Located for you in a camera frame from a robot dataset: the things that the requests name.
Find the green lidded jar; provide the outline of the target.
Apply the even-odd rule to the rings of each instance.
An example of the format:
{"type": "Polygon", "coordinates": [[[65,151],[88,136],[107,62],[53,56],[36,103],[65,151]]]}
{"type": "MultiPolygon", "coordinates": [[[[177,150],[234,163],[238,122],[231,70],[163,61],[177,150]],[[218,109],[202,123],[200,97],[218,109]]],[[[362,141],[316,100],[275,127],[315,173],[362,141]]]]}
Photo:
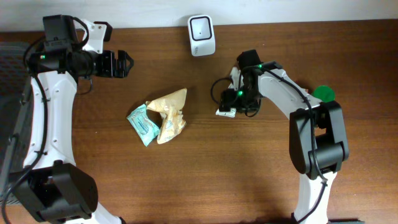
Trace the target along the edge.
{"type": "Polygon", "coordinates": [[[316,87],[312,92],[312,96],[328,103],[335,100],[335,92],[329,86],[321,85],[316,87]]]}

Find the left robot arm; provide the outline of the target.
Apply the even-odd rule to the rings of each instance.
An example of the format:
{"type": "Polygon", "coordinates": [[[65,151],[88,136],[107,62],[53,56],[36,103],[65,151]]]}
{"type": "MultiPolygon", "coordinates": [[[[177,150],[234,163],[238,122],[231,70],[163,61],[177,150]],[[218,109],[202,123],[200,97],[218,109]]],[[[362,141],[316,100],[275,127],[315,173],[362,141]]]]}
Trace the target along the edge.
{"type": "Polygon", "coordinates": [[[105,50],[113,28],[73,16],[43,19],[44,35],[25,50],[29,80],[1,167],[1,215],[22,205],[37,222],[122,223],[98,199],[94,178],[77,168],[72,110],[80,79],[126,78],[123,50],[105,50]]]}

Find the teal wet wipes pack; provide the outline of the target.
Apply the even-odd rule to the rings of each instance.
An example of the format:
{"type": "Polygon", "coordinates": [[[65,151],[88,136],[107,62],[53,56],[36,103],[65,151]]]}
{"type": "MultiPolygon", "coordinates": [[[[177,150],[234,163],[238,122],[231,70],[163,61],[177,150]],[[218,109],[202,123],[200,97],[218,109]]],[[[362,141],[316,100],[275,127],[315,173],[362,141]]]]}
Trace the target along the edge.
{"type": "Polygon", "coordinates": [[[147,116],[147,106],[145,104],[133,110],[126,119],[135,129],[145,146],[148,146],[160,133],[158,125],[147,116]]]}

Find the beige paper bag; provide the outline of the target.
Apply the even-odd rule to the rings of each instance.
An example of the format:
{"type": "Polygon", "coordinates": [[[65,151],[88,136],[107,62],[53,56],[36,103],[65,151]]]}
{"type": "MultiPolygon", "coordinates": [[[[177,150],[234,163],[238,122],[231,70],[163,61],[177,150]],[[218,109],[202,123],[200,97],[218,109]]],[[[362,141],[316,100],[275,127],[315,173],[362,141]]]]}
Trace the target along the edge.
{"type": "Polygon", "coordinates": [[[162,117],[160,133],[157,136],[158,144],[169,142],[178,136],[186,126],[187,123],[182,113],[186,97],[187,89],[182,88],[158,99],[146,102],[148,110],[158,112],[162,117]]]}

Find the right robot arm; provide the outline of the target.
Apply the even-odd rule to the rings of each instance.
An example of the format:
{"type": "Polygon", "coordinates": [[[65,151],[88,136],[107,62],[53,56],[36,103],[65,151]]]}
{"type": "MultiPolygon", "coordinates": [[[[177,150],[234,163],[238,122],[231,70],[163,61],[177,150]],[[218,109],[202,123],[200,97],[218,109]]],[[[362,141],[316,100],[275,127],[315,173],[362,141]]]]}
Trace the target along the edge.
{"type": "Polygon", "coordinates": [[[290,223],[331,223],[331,186],[349,157],[343,110],[307,93],[275,61],[262,62],[255,50],[242,52],[216,101],[218,116],[254,117],[267,98],[289,120],[289,155],[300,174],[298,202],[290,223]]]}

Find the white cream tube gold cap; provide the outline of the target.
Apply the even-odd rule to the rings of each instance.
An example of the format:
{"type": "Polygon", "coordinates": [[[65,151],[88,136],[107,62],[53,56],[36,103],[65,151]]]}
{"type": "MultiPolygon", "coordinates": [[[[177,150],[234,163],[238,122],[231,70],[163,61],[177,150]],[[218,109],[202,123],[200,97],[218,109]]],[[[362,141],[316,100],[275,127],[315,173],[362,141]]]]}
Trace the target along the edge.
{"type": "Polygon", "coordinates": [[[215,115],[224,116],[224,117],[228,117],[228,118],[234,118],[236,116],[236,108],[231,108],[229,111],[217,110],[215,115]]]}

